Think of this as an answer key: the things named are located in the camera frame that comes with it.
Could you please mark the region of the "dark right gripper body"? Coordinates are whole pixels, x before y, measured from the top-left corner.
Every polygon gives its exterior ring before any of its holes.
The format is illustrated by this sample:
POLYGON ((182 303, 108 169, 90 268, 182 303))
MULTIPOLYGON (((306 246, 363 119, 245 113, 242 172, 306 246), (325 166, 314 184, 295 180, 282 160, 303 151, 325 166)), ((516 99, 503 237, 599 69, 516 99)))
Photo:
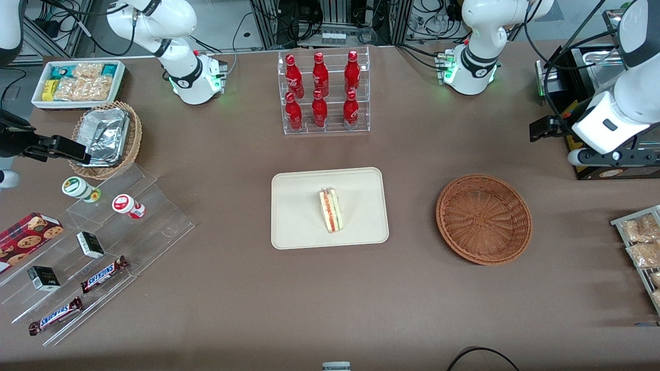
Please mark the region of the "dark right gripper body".
POLYGON ((10 158, 38 144, 35 128, 22 117, 1 110, 1 157, 10 158))

